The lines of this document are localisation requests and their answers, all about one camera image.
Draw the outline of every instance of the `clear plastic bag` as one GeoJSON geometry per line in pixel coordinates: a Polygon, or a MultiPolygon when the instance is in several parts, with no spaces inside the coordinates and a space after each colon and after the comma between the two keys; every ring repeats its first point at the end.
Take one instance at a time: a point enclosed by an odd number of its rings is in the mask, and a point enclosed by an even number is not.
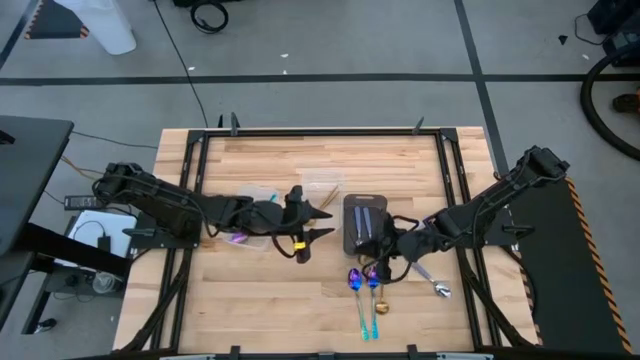
{"type": "Polygon", "coordinates": [[[332,170],[313,170],[302,173],[302,193],[316,209],[333,215],[330,219],[309,221],[307,228],[342,227],[342,200],[344,197],[344,173],[332,170]]]}

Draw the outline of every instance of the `wooden tabletop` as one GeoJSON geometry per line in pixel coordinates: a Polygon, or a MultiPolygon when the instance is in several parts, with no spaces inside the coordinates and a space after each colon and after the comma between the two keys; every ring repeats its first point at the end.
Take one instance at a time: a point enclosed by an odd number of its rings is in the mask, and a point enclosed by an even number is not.
{"type": "MultiPolygon", "coordinates": [[[[187,132],[163,132],[154,168],[157,177],[179,182],[187,132]]],[[[461,127],[458,134],[473,196],[495,181],[493,166],[481,127],[461,127]]],[[[198,153],[196,148],[190,188],[198,153]]],[[[448,147],[447,153],[452,166],[448,147]]],[[[282,203],[293,185],[323,172],[341,179],[340,197],[384,195],[392,214],[421,219],[447,205],[435,141],[424,136],[216,138],[209,144],[203,193],[236,195],[251,184],[277,190],[282,203]]],[[[462,203],[457,179],[453,184],[456,201],[462,203]]],[[[337,209],[328,212],[339,212],[339,205],[332,206],[337,209]]],[[[329,221],[341,224],[339,216],[329,221]]],[[[290,246],[284,240],[282,244],[290,246]]],[[[380,339],[365,343],[355,297],[345,281],[348,269],[359,266],[343,254],[341,229],[320,238],[311,249],[311,260],[300,265],[273,246],[260,252],[205,235],[192,260],[180,353],[228,353],[232,345],[240,345],[244,353],[403,352],[408,344],[416,344],[419,351],[472,350],[454,251],[420,259],[436,279],[449,285],[452,298],[437,297],[432,285],[412,270],[404,281],[385,286],[391,310],[378,316],[380,339]]],[[[518,265],[499,249],[486,248],[484,253],[496,303],[525,338],[537,342],[518,265]]],[[[165,250],[153,250],[134,264],[114,348],[129,342],[155,307],[164,258],[165,250]]],[[[395,276],[405,264],[401,259],[392,262],[395,276]]],[[[368,288],[363,289],[370,327],[371,297],[368,288]]],[[[489,344],[484,309],[476,303],[483,340],[489,344]]],[[[163,346],[168,345],[173,309],[167,314],[163,346]]]]}

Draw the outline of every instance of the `metal bracket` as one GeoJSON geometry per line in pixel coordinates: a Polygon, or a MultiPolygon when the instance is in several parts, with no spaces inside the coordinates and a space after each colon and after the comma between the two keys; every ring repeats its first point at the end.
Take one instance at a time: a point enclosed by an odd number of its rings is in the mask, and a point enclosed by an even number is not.
{"type": "Polygon", "coordinates": [[[456,128],[442,128],[440,129],[440,135],[444,136],[446,139],[453,143],[458,142],[458,131],[456,128]]]}
{"type": "Polygon", "coordinates": [[[420,128],[422,127],[423,122],[424,122],[424,116],[421,117],[418,123],[416,124],[416,126],[413,127],[413,130],[411,130],[411,135],[413,136],[420,135],[420,128]]]}
{"type": "MultiPolygon", "coordinates": [[[[222,129],[224,127],[224,115],[220,115],[218,118],[218,129],[222,129]]],[[[238,136],[238,129],[240,128],[240,121],[238,121],[238,117],[236,113],[231,112],[231,136],[238,136]]]]}
{"type": "Polygon", "coordinates": [[[438,360],[493,360],[491,354],[437,353],[438,360]]]}
{"type": "Polygon", "coordinates": [[[204,130],[189,131],[189,135],[187,135],[187,147],[200,141],[204,137],[204,133],[204,130]]]}

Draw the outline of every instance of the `cable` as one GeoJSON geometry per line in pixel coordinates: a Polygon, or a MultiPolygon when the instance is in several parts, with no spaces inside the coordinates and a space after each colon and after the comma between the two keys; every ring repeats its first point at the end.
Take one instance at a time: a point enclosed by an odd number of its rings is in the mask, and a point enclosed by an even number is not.
{"type": "Polygon", "coordinates": [[[288,254],[286,251],[284,251],[282,246],[280,246],[280,243],[278,242],[278,238],[276,236],[271,235],[271,241],[273,242],[273,246],[276,247],[276,249],[280,254],[282,254],[282,256],[286,257],[287,259],[293,259],[293,257],[296,256],[295,251],[293,252],[293,254],[288,254]]]}
{"type": "Polygon", "coordinates": [[[86,171],[86,172],[92,172],[92,173],[99,174],[99,175],[104,174],[104,171],[92,170],[92,169],[87,169],[87,168],[80,168],[79,167],[78,170],[82,170],[82,171],[86,171]]]}
{"type": "Polygon", "coordinates": [[[62,162],[64,162],[65,164],[67,164],[67,165],[71,166],[71,168],[72,168],[73,170],[75,170],[78,174],[80,174],[81,176],[84,176],[84,177],[86,177],[87,179],[89,179],[89,180],[93,180],[93,181],[98,180],[97,178],[95,178],[95,177],[93,177],[93,176],[90,176],[90,175],[85,174],[85,173],[84,173],[84,170],[81,170],[80,168],[78,168],[78,167],[77,167],[74,163],[72,163],[72,162],[71,162],[71,160],[69,160],[69,158],[67,158],[66,156],[62,155],[62,157],[60,158],[60,160],[61,160],[62,162]]]}
{"type": "Polygon", "coordinates": [[[153,5],[155,5],[156,11],[158,12],[158,16],[160,17],[160,21],[162,21],[162,25],[164,26],[164,29],[166,30],[167,35],[169,36],[169,40],[171,40],[171,44],[173,45],[173,48],[176,50],[176,54],[178,54],[178,58],[180,59],[180,63],[182,64],[182,68],[184,69],[184,73],[187,75],[187,80],[189,80],[189,85],[191,86],[193,95],[196,97],[198,106],[200,106],[200,111],[202,112],[202,119],[204,120],[204,125],[208,129],[209,121],[207,120],[207,114],[204,112],[204,107],[202,106],[202,102],[200,101],[198,92],[196,91],[196,88],[193,86],[193,81],[191,81],[191,76],[189,75],[189,70],[187,70],[187,65],[184,63],[184,59],[182,59],[182,55],[180,54],[180,50],[178,50],[178,46],[176,45],[175,41],[173,41],[173,36],[171,36],[169,27],[167,26],[167,23],[164,21],[164,17],[162,16],[162,13],[160,12],[160,8],[158,7],[158,3],[155,0],[153,0],[153,5]]]}
{"type": "Polygon", "coordinates": [[[200,30],[200,32],[203,32],[205,34],[215,34],[220,32],[225,27],[227,27],[227,24],[229,23],[229,13],[227,12],[227,9],[225,9],[224,6],[222,6],[222,4],[220,4],[215,0],[200,0],[195,4],[193,4],[193,6],[191,6],[191,22],[193,22],[193,25],[195,25],[196,29],[200,30]],[[222,25],[211,26],[204,19],[199,18],[196,15],[196,11],[200,7],[206,6],[206,5],[211,5],[216,9],[220,10],[220,12],[222,13],[222,16],[224,16],[222,25]]]}
{"type": "MultiPolygon", "coordinates": [[[[97,188],[98,184],[100,184],[100,182],[102,182],[102,181],[104,181],[104,180],[106,180],[106,179],[109,179],[109,178],[125,179],[125,180],[129,180],[129,181],[137,182],[137,183],[139,183],[139,184],[143,184],[143,185],[145,185],[145,186],[149,186],[149,184],[147,184],[146,182],[144,182],[144,181],[142,181],[142,180],[139,180],[139,179],[136,179],[136,178],[131,177],[131,176],[123,176],[123,175],[108,175],[108,176],[105,176],[105,177],[102,177],[102,178],[100,178],[100,179],[96,180],[96,181],[93,183],[93,185],[91,185],[91,190],[93,191],[93,193],[94,193],[94,194],[96,194],[96,188],[97,188]]],[[[209,237],[212,237],[212,238],[216,236],[215,234],[213,234],[213,233],[211,232],[211,229],[209,228],[209,222],[210,222],[210,221],[209,221],[209,217],[207,217],[207,215],[205,214],[205,212],[202,210],[202,208],[200,207],[200,205],[199,205],[195,200],[193,200],[193,199],[192,199],[191,197],[189,197],[189,196],[186,196],[186,197],[185,197],[183,194],[179,194],[179,193],[176,193],[176,192],[171,191],[171,190],[166,190],[166,189],[165,189],[164,191],[165,191],[166,193],[171,194],[171,195],[173,195],[173,196],[176,196],[176,197],[178,197],[178,198],[186,198],[186,200],[187,200],[188,202],[190,202],[191,204],[193,204],[193,206],[196,208],[196,210],[198,210],[198,213],[200,214],[200,216],[202,217],[202,219],[203,219],[203,220],[204,220],[204,222],[205,222],[205,224],[204,224],[204,225],[205,225],[205,227],[204,227],[204,228],[205,228],[205,230],[207,231],[207,235],[209,235],[209,237]]],[[[115,195],[111,196],[111,197],[110,197],[110,199],[116,199],[116,198],[117,198],[117,197],[119,197],[120,195],[123,195],[123,194],[126,194],[126,193],[132,193],[132,191],[130,191],[130,190],[122,190],[122,191],[120,191],[119,193],[117,193],[117,194],[115,194],[115,195]]],[[[105,198],[100,198],[100,197],[99,197],[99,196],[97,196],[97,195],[96,195],[96,197],[98,197],[98,199],[100,199],[100,200],[101,200],[102,202],[104,202],[104,203],[109,203],[109,202],[111,202],[111,201],[109,201],[109,200],[107,200],[107,199],[105,199],[105,198]]]]}
{"type": "Polygon", "coordinates": [[[611,37],[613,36],[613,34],[609,34],[607,35],[602,41],[600,42],[594,42],[591,41],[589,39],[585,39],[583,37],[581,37],[580,35],[578,35],[578,19],[580,19],[581,17],[587,16],[587,14],[582,14],[582,15],[578,15],[575,17],[575,19],[573,19],[573,34],[576,36],[576,38],[580,41],[584,41],[587,44],[591,44],[591,45],[595,45],[595,46],[599,46],[604,44],[607,40],[611,39],[611,37]]]}
{"type": "Polygon", "coordinates": [[[78,233],[78,231],[79,231],[80,229],[82,229],[85,225],[87,225],[87,224],[91,224],[91,223],[96,223],[96,224],[100,225],[100,227],[102,228],[102,236],[103,236],[103,237],[104,237],[104,236],[107,236],[107,231],[104,229],[104,226],[103,226],[99,221],[97,221],[97,220],[89,220],[89,221],[87,221],[87,222],[83,222],[82,224],[80,224],[80,225],[76,228],[76,231],[74,231],[74,232],[73,232],[73,236],[72,236],[71,238],[72,238],[73,240],[75,240],[75,239],[76,239],[76,234],[78,233]]]}
{"type": "Polygon", "coordinates": [[[136,147],[136,148],[145,148],[145,149],[154,149],[154,150],[158,150],[157,146],[151,146],[151,145],[137,145],[137,144],[127,144],[127,143],[123,143],[120,141],[116,141],[116,140],[111,140],[111,139],[107,139],[107,138],[103,138],[100,136],[95,136],[95,135],[89,135],[89,134],[85,134],[85,133],[81,133],[78,131],[72,131],[72,134],[76,134],[79,136],[84,136],[84,137],[88,137],[91,139],[98,139],[98,140],[102,140],[102,141],[107,141],[113,144],[118,144],[118,145],[122,145],[122,146],[129,146],[129,147],[136,147]]]}
{"type": "Polygon", "coordinates": [[[617,59],[621,59],[624,56],[639,50],[640,42],[636,42],[605,56],[604,58],[602,58],[602,60],[598,61],[598,63],[595,64],[591,70],[589,70],[587,78],[582,83],[582,87],[580,89],[580,106],[582,106],[582,111],[589,121],[589,124],[591,124],[598,135],[600,135],[600,137],[602,137],[611,146],[635,160],[640,160],[640,149],[620,138],[613,131],[611,131],[611,129],[609,129],[604,121],[602,121],[602,118],[600,117],[600,115],[598,115],[598,112],[593,105],[593,97],[591,92],[593,90],[593,83],[596,80],[596,77],[600,75],[602,70],[604,70],[607,66],[609,66],[609,64],[613,63],[617,59]]]}
{"type": "Polygon", "coordinates": [[[133,265],[133,263],[136,262],[136,260],[140,259],[144,254],[148,253],[149,250],[151,250],[151,249],[144,249],[144,250],[140,251],[138,256],[134,257],[133,260],[131,260],[131,264],[129,266],[133,265]]]}
{"type": "Polygon", "coordinates": [[[49,194],[49,192],[47,190],[42,190],[45,194],[47,194],[51,199],[53,199],[53,201],[57,202],[58,204],[64,206],[64,202],[62,202],[61,200],[58,200],[55,196],[49,194]]]}

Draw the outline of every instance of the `gray floor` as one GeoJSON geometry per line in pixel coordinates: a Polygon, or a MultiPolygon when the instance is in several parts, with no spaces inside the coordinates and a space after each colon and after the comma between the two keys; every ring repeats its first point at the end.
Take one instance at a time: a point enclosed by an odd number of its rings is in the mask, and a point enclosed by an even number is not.
{"type": "MultiPolygon", "coordinates": [[[[453,0],[245,0],[228,4],[229,27],[207,36],[188,12],[159,0],[192,75],[434,73],[470,74],[471,67],[453,0]]],[[[603,55],[573,37],[573,18],[594,0],[467,0],[464,2],[487,74],[580,74],[603,55]],[[565,45],[559,35],[567,35],[565,45]]],[[[9,38],[27,0],[5,0],[0,46],[9,38]]],[[[180,65],[151,2],[120,0],[138,48],[107,55],[93,37],[20,39],[0,78],[182,76],[180,65]]],[[[581,33],[595,35],[586,23],[581,33]]],[[[640,348],[640,265],[635,241],[640,201],[634,181],[638,163],[617,153],[587,125],[577,83],[487,85],[510,165],[533,145],[551,147],[571,164],[570,175],[586,215],[634,347],[640,348]]],[[[609,101],[637,84],[598,83],[594,101],[608,124],[640,145],[636,116],[611,113],[609,101]]],[[[473,83],[314,82],[197,84],[210,123],[234,111],[243,126],[485,126],[473,83]]],[[[68,119],[76,130],[125,142],[154,145],[163,128],[201,127],[203,119],[188,85],[0,86],[0,113],[68,119]]],[[[110,161],[135,161],[151,169],[153,150],[131,149],[72,136],[65,155],[77,165],[103,169],[110,161]]],[[[88,194],[90,183],[68,166],[56,169],[49,192],[88,194]]],[[[43,196],[32,221],[61,232],[71,216],[43,196]]],[[[19,329],[42,278],[31,275],[0,333],[7,358],[57,359],[106,353],[120,303],[52,300],[46,314],[60,320],[54,331],[21,336],[19,329]]]]}

